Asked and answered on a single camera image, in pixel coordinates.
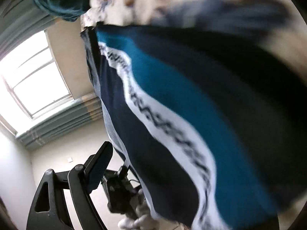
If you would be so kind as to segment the white gloved left hand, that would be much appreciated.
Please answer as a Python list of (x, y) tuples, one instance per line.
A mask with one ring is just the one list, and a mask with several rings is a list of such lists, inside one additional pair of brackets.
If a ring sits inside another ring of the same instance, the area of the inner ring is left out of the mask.
[(119, 229), (159, 229), (159, 222), (152, 218), (142, 189), (138, 191), (134, 199), (137, 199), (136, 219), (125, 217), (119, 221)]

